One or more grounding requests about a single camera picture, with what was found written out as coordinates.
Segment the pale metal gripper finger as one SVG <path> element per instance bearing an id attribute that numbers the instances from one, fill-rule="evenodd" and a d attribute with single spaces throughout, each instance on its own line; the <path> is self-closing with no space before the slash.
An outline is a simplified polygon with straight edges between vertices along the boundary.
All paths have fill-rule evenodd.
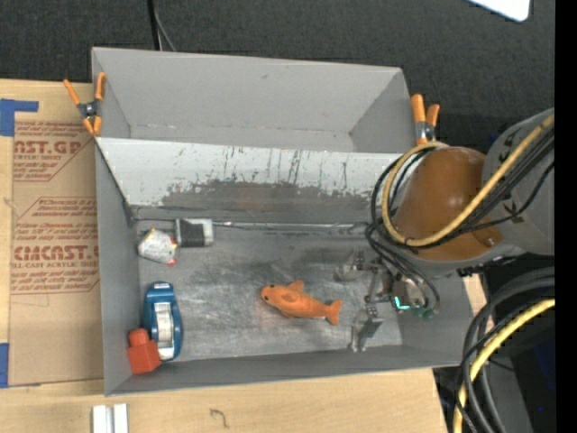
<path id="1" fill-rule="evenodd" d="M 356 281 L 364 273 L 365 254 L 363 250 L 354 250 L 334 269 L 334 280 L 337 282 Z"/>
<path id="2" fill-rule="evenodd" d="M 360 309 L 351 325 L 351 350 L 363 352 L 367 341 L 374 337 L 383 322 L 384 318 L 380 316 L 376 306 L 368 305 Z"/>

